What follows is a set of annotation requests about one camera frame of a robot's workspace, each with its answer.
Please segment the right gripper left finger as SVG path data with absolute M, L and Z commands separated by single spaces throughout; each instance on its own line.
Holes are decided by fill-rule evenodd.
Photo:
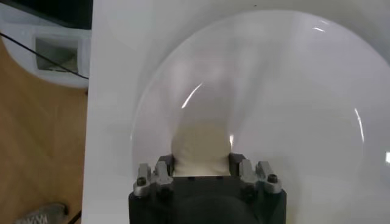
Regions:
M 141 163 L 138 167 L 136 182 L 133 184 L 133 194 L 136 197 L 147 197 L 155 186 L 157 194 L 165 197 L 173 191 L 174 157 L 165 155 L 159 157 L 154 171 L 147 163 Z

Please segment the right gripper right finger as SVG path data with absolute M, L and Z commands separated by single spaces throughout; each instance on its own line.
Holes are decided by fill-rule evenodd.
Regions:
M 280 194 L 282 184 L 272 170 L 268 161 L 259 161 L 253 167 L 252 162 L 243 154 L 229 154 L 229 172 L 231 176 L 238 177 L 244 187 L 258 189 L 260 186 L 268 194 Z

